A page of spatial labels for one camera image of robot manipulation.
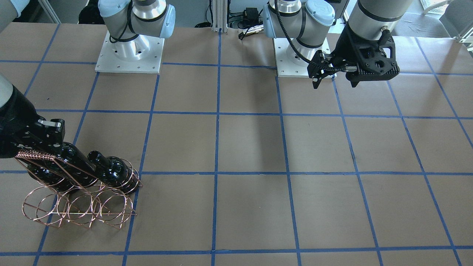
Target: blue tape grid line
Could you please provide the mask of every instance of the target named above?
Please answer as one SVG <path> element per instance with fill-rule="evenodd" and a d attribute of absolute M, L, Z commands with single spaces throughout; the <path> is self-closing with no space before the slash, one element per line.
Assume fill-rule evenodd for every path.
<path fill-rule="evenodd" d="M 472 140 L 470 139 L 470 137 L 468 136 L 468 133 L 466 132 L 465 127 L 463 126 L 462 121 L 460 120 L 460 118 L 458 117 L 458 115 L 457 115 L 455 109 L 453 108 L 453 104 L 452 104 L 452 102 L 450 101 L 450 99 L 448 98 L 448 95 L 447 95 L 447 93 L 445 92 L 445 90 L 444 90 L 444 88 L 443 88 L 443 86 L 442 86 L 442 83 L 440 83 L 440 80 L 438 79 L 438 76 L 437 76 L 437 74 L 435 73 L 434 68 L 433 68 L 432 65 L 430 64 L 429 59 L 427 58 L 427 56 L 426 56 L 424 50 L 422 49 L 422 46 L 420 45 L 420 42 L 419 42 L 418 38 L 415 38 L 415 41 L 416 41 L 417 45 L 419 46 L 420 52 L 421 52 L 422 55 L 424 56 L 425 61 L 426 61 L 427 64 L 429 65 L 430 70 L 432 71 L 432 73 L 433 73 L 433 75 L 434 75 L 434 77 L 435 77 L 435 80 L 437 81 L 438 85 L 440 86 L 440 89 L 442 90 L 442 93 L 443 93 L 443 95 L 445 96 L 445 99 L 447 100 L 448 105 L 450 105 L 450 108 L 452 109 L 453 114 L 455 115 L 455 118 L 457 119 L 458 123 L 460 124 L 460 127 L 461 127 L 462 130 L 463 130 L 463 133 L 465 134 L 465 136 L 466 136 L 468 142 L 470 143 L 470 146 L 473 148 L 473 142 L 472 142 Z"/>
<path fill-rule="evenodd" d="M 345 120 L 345 116 L 343 115 L 342 104 L 340 102 L 340 97 L 338 95 L 337 85 L 335 84 L 335 79 L 334 78 L 332 78 L 332 84 L 333 84 L 333 89 L 335 90 L 335 96 L 337 98 L 338 108 L 339 108 L 340 114 L 342 116 L 343 128 L 345 129 L 345 134 L 347 136 L 348 146 L 350 148 L 351 158 L 353 160 L 353 166 L 354 166 L 355 171 L 356 171 L 356 176 L 357 176 L 358 184 L 359 184 L 359 187 L 360 187 L 360 190 L 361 190 L 361 195 L 363 196 L 363 203 L 365 205 L 369 226 L 371 228 L 371 234 L 373 235 L 373 241 L 375 243 L 376 253 L 378 255 L 378 260 L 379 260 L 379 265 L 384 266 L 383 258 L 381 257 L 381 251 L 379 250 L 378 239 L 376 237 L 375 226 L 373 224 L 373 220 L 371 219 L 371 212 L 369 211 L 368 199 L 366 197 L 365 189 L 363 187 L 363 181 L 361 180 L 361 175 L 358 171 L 358 165 L 356 163 L 355 152 L 353 151 L 353 145 L 351 144 L 350 133 L 348 132 L 348 127 L 347 127 L 347 122 Z"/>
<path fill-rule="evenodd" d="M 396 104 L 397 111 L 399 112 L 399 115 L 402 116 L 401 108 L 399 107 L 399 104 L 397 103 L 396 96 L 394 95 L 393 89 L 391 87 L 391 83 L 387 81 L 389 90 L 391 91 L 391 95 L 393 96 L 394 103 Z M 417 152 L 417 148 L 415 147 L 414 140 L 412 139 L 411 133 L 409 132 L 409 129 L 407 128 L 406 121 L 402 118 L 402 122 L 404 125 L 404 128 L 406 129 L 407 137 L 409 138 L 409 141 L 411 142 L 411 146 L 414 149 L 415 156 L 417 158 L 417 162 L 419 163 L 420 169 L 422 173 L 424 174 L 424 180 L 427 184 L 427 187 L 429 189 L 430 196 L 432 197 L 432 200 L 434 202 L 435 208 L 437 210 L 438 216 L 440 218 L 440 221 L 442 222 L 442 226 L 444 227 L 445 234 L 447 235 L 448 242 L 450 243 L 450 248 L 453 250 L 453 253 L 455 255 L 456 261 L 458 263 L 458 266 L 462 266 L 462 263 L 460 261 L 460 257 L 458 256 L 458 252 L 456 251 L 455 245 L 453 244 L 452 237 L 450 235 L 450 232 L 448 231 L 447 224 L 445 223 L 445 219 L 443 218 L 442 212 L 440 211 L 440 207 L 438 206 L 437 200 L 435 199 L 434 191 L 432 190 L 432 187 L 430 186 L 429 178 L 427 177 L 427 174 L 425 173 L 424 166 L 422 165 L 422 162 L 420 160 L 420 156 Z"/>
<path fill-rule="evenodd" d="M 49 41 L 49 44 L 48 44 L 48 46 L 46 47 L 46 50 L 45 50 L 45 52 L 44 52 L 44 54 L 43 54 L 43 57 L 41 58 L 41 61 L 38 62 L 39 64 L 38 64 L 38 67 L 36 68 L 35 74 L 33 75 L 32 79 L 31 79 L 30 83 L 28 84 L 28 87 L 26 88 L 26 91 L 25 91 L 25 93 L 24 93 L 25 96 L 28 94 L 29 90 L 31 89 L 31 86 L 33 85 L 33 82 L 35 81 L 36 76 L 38 75 L 39 69 L 41 68 L 41 65 L 44 63 L 44 60 L 45 60 L 45 58 L 46 58 L 46 55 L 48 54 L 48 51 L 49 51 L 49 49 L 51 48 L 51 45 L 53 44 L 54 38 L 56 37 L 56 34 L 58 33 L 59 26 L 60 26 L 60 24 L 58 24 L 58 25 L 56 26 L 56 29 L 55 29 L 55 31 L 54 31 L 54 33 L 53 33 L 53 36 L 51 37 L 51 40 Z"/>
<path fill-rule="evenodd" d="M 455 246 L 456 249 L 473 250 L 473 246 Z M 451 250 L 451 246 L 412 246 L 412 247 L 379 247 L 379 248 L 302 248 L 300 253 L 334 253 L 334 252 L 374 252 L 405 250 Z M 279 254 L 296 253 L 296 249 L 219 249 L 219 250 L 137 250 L 128 251 L 128 256 L 139 255 L 210 255 L 214 254 Z M 0 252 L 0 257 L 24 256 L 123 256 L 124 251 L 44 251 L 44 252 Z"/>
<path fill-rule="evenodd" d="M 0 60 L 0 63 L 44 63 L 44 64 L 85 64 L 85 65 L 95 65 L 97 62 L 72 62 L 72 61 L 29 61 L 29 60 Z M 210 66 L 218 67 L 218 64 L 201 64 L 201 63 L 176 63 L 176 62 L 163 62 L 163 65 L 181 65 L 181 66 Z M 221 64 L 220 67 L 237 67 L 237 68 L 266 68 L 266 69 L 277 69 L 275 66 L 245 66 L 245 65 L 227 65 Z M 432 75 L 432 73 L 425 72 L 404 72 L 401 74 L 408 75 Z M 473 76 L 470 73 L 436 73 L 441 76 Z"/>
<path fill-rule="evenodd" d="M 158 95 L 158 87 L 159 87 L 159 75 L 156 77 L 156 84 L 155 84 L 155 87 L 154 87 L 153 100 L 151 101 L 150 110 L 154 109 L 154 105 L 156 103 L 156 97 Z M 148 147 L 149 132 L 151 130 L 152 122 L 153 122 L 153 112 L 149 112 L 149 119 L 148 119 L 148 126 L 146 128 L 145 142 L 144 142 L 144 145 L 143 145 L 143 152 L 141 153 L 140 169 L 138 170 L 140 178 L 141 178 L 141 173 L 143 172 L 143 166 L 144 166 L 145 157 L 146 157 L 146 149 Z M 139 194 L 140 194 L 140 190 L 137 190 L 135 192 L 135 198 L 133 200 L 133 207 L 135 208 L 135 210 L 137 208 L 138 195 Z M 126 266 L 126 262 L 127 262 L 127 259 L 128 259 L 128 253 L 129 253 L 128 250 L 130 249 L 131 233 L 133 232 L 134 222 L 135 222 L 135 216 L 132 215 L 131 218 L 130 218 L 130 225 L 128 227 L 128 234 L 127 234 L 127 237 L 126 237 L 125 250 L 123 252 L 122 266 Z"/>
<path fill-rule="evenodd" d="M 81 109 L 37 109 L 37 112 L 64 112 L 64 113 L 114 113 L 114 114 L 164 114 L 164 115 L 260 115 L 280 116 L 279 113 L 239 113 L 239 112 L 181 112 L 181 111 L 136 111 L 136 110 L 81 110 Z M 319 116 L 319 117 L 341 117 L 339 114 L 287 114 L 283 116 Z M 412 116 L 412 115 L 344 115 L 345 117 L 358 118 L 409 118 L 409 119 L 444 119 L 444 120 L 473 120 L 473 117 L 453 116 Z"/>
<path fill-rule="evenodd" d="M 220 131 L 220 78 L 221 78 L 221 59 L 222 59 L 222 30 L 219 30 L 219 61 L 217 72 L 217 115 L 215 125 L 215 174 L 213 184 L 213 210 L 212 210 L 212 253 L 210 265 L 215 266 L 215 249 L 217 245 L 217 198 L 219 182 L 219 131 Z"/>
<path fill-rule="evenodd" d="M 289 157 L 288 157 L 288 148 L 286 142 L 286 131 L 284 129 L 284 117 L 282 115 L 282 103 L 281 103 L 281 93 L 279 88 L 279 79 L 276 76 L 276 89 L 278 93 L 278 105 L 279 105 L 279 118 L 281 123 L 281 134 L 282 134 L 282 146 L 284 149 L 284 161 L 286 164 L 286 176 L 288 179 L 288 191 L 289 191 L 289 203 L 291 207 L 291 217 L 292 217 L 292 228 L 294 231 L 294 241 L 296 244 L 296 255 L 297 255 L 297 263 L 298 266 L 302 266 L 302 260 L 300 257 L 300 246 L 299 246 L 299 234 L 297 231 L 297 223 L 296 223 L 296 212 L 294 210 L 294 197 L 292 195 L 292 183 L 291 183 L 291 174 L 289 169 Z"/>

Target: chair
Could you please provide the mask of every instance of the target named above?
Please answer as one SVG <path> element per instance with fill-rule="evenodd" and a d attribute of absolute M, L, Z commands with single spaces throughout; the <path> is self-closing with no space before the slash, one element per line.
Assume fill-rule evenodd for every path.
<path fill-rule="evenodd" d="M 440 20 L 425 15 L 430 10 L 445 4 L 449 6 Z M 393 35 L 433 38 L 459 37 L 462 33 L 471 35 L 473 27 L 471 14 L 473 14 L 473 0 L 446 0 L 427 8 L 422 14 L 404 14 L 393 30 Z"/>

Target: blue tape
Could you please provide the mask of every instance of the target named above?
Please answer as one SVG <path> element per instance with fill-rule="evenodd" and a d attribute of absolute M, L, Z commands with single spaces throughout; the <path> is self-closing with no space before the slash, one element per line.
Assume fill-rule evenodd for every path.
<path fill-rule="evenodd" d="M 361 190 L 361 195 L 363 196 L 363 203 L 365 204 L 365 209 L 366 209 L 366 214 L 368 216 L 369 226 L 371 228 L 371 233 L 373 235 L 373 241 L 374 241 L 375 247 L 377 249 L 376 252 L 378 254 L 379 265 L 383 266 L 384 265 L 383 264 L 383 258 L 381 257 L 381 252 L 379 251 L 378 239 L 376 237 L 376 232 L 375 232 L 375 226 L 373 224 L 373 219 L 371 219 L 371 212 L 369 210 L 368 199 L 366 198 L 366 193 L 365 193 L 365 189 L 363 187 L 363 182 L 362 182 L 361 176 L 359 174 L 358 165 L 356 163 L 355 152 L 353 151 L 353 145 L 351 144 L 351 138 L 350 138 L 350 134 L 348 132 L 347 122 L 345 120 L 345 115 L 343 114 L 342 104 L 340 102 L 340 97 L 338 95 L 337 85 L 335 84 L 335 79 L 334 78 L 332 78 L 332 84 L 333 84 L 333 89 L 335 90 L 335 96 L 337 98 L 337 103 L 338 103 L 338 108 L 340 110 L 340 115 L 342 116 L 343 128 L 345 129 L 345 134 L 347 136 L 348 146 L 350 147 L 350 153 L 351 153 L 351 158 L 353 160 L 353 166 L 354 166 L 355 171 L 357 173 L 356 175 L 357 175 L 357 179 L 358 179 L 358 184 L 359 184 L 359 187 L 360 187 L 360 190 Z"/>
<path fill-rule="evenodd" d="M 294 241 L 296 245 L 296 254 L 297 254 L 297 262 L 298 266 L 302 266 L 302 260 L 300 257 L 300 246 L 299 246 L 299 234 L 297 230 L 297 223 L 296 223 L 296 212 L 294 211 L 294 198 L 292 196 L 292 183 L 291 183 L 291 175 L 289 169 L 289 157 L 288 157 L 288 148 L 286 142 L 286 132 L 284 130 L 284 116 L 282 115 L 282 103 L 281 103 L 281 92 L 279 88 L 279 79 L 276 76 L 276 90 L 278 93 L 278 107 L 279 107 L 279 120 L 281 123 L 281 134 L 282 134 L 282 147 L 284 149 L 284 162 L 286 164 L 286 176 L 288 179 L 288 191 L 289 191 L 289 203 L 291 206 L 291 217 L 292 217 L 292 229 L 294 231 Z"/>
<path fill-rule="evenodd" d="M 394 99 L 394 103 L 396 104 L 396 108 L 397 108 L 397 111 L 399 112 L 399 115 L 400 116 L 403 116 L 402 114 L 402 111 L 401 111 L 401 108 L 399 107 L 399 104 L 397 102 L 397 99 L 396 99 L 396 96 L 394 95 L 394 91 L 393 91 L 393 88 L 391 87 L 391 83 L 389 81 L 387 81 L 387 85 L 389 87 L 389 90 L 391 92 L 391 95 L 393 96 L 393 99 Z M 437 200 L 435 199 L 435 195 L 434 195 L 434 192 L 432 190 L 432 187 L 430 186 L 430 182 L 429 182 L 429 178 L 427 177 L 427 174 L 425 172 L 425 169 L 424 169 L 424 166 L 422 165 L 422 162 L 420 160 L 420 156 L 417 152 L 417 148 L 415 147 L 415 144 L 414 144 L 414 140 L 412 139 L 412 136 L 411 136 L 411 133 L 409 132 L 409 129 L 407 128 L 407 124 L 406 124 L 406 121 L 404 120 L 404 118 L 401 118 L 402 122 L 403 122 L 403 125 L 404 125 L 404 128 L 406 129 L 406 133 L 407 133 L 407 137 L 409 138 L 409 142 L 411 143 L 411 146 L 412 146 L 412 149 L 414 150 L 414 153 L 415 153 L 415 156 L 417 158 L 417 162 L 419 163 L 419 166 L 420 166 L 420 169 L 422 170 L 422 173 L 424 174 L 424 180 L 425 180 L 425 183 L 427 184 L 427 188 L 429 189 L 429 193 L 430 193 L 430 196 L 432 197 L 432 200 L 434 202 L 434 205 L 435 205 L 435 209 L 437 210 L 437 213 L 438 213 L 438 216 L 440 218 L 440 221 L 442 222 L 442 226 L 444 227 L 444 230 L 445 230 L 445 233 L 447 235 L 447 238 L 448 238 L 448 242 L 450 243 L 450 247 L 451 249 L 453 250 L 453 253 L 455 254 L 455 258 L 457 260 L 457 263 L 458 263 L 458 266 L 462 266 L 462 263 L 460 261 L 460 257 L 458 256 L 458 252 L 456 251 L 455 249 L 455 246 L 453 244 L 453 240 L 452 240 L 452 237 L 450 235 L 450 232 L 448 231 L 448 228 L 447 228 L 447 224 L 445 223 L 445 220 L 443 218 L 443 215 L 442 215 L 442 212 L 440 211 L 440 208 L 438 206 L 438 203 L 437 203 Z"/>
<path fill-rule="evenodd" d="M 156 97 L 158 95 L 158 87 L 159 87 L 159 75 L 156 77 L 156 83 L 155 83 L 155 87 L 154 87 L 153 99 L 151 101 L 151 108 L 150 108 L 150 112 L 149 112 L 148 126 L 146 128 L 145 142 L 144 142 L 144 145 L 143 145 L 143 152 L 141 153 L 140 168 L 138 170 L 140 179 L 141 179 L 141 174 L 143 172 L 143 166 L 144 166 L 144 162 L 145 162 L 145 158 L 146 158 L 146 149 L 148 148 L 149 132 L 151 130 L 151 124 L 153 122 L 153 113 L 152 113 L 152 111 L 154 110 L 154 106 L 156 104 Z M 135 209 L 136 209 L 136 206 L 137 206 L 137 203 L 138 203 L 139 193 L 140 193 L 140 190 L 137 190 L 135 192 L 135 198 L 133 200 L 133 206 L 135 206 Z M 131 233 L 133 232 L 134 222 L 135 222 L 135 215 L 131 216 L 131 218 L 130 218 L 130 226 L 128 227 L 128 234 L 127 234 L 127 237 L 126 237 L 126 243 L 125 243 L 125 250 L 124 250 L 124 254 L 123 254 L 122 266 L 126 266 L 126 261 L 128 259 L 128 253 L 129 253 L 128 250 L 130 249 Z"/>

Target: floor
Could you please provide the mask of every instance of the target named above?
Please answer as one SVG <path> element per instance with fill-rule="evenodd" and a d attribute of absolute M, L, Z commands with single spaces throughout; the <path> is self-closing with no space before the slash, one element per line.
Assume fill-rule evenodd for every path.
<path fill-rule="evenodd" d="M 177 28 L 159 76 L 95 73 L 105 33 L 12 23 L 0 71 L 66 141 L 139 169 L 138 215 L 44 227 L 21 213 L 38 184 L 2 159 L 0 265 L 473 265 L 462 45 L 396 37 L 395 79 L 314 90 L 277 77 L 271 39 L 234 30 Z"/>

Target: silver robot arm segment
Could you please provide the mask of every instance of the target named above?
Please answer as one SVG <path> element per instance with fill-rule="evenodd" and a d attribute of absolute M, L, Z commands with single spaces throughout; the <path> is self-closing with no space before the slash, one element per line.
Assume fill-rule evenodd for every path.
<path fill-rule="evenodd" d="M 166 39 L 174 30 L 175 8 L 165 0 L 100 0 L 98 7 L 115 41 L 130 41 L 136 35 Z"/>

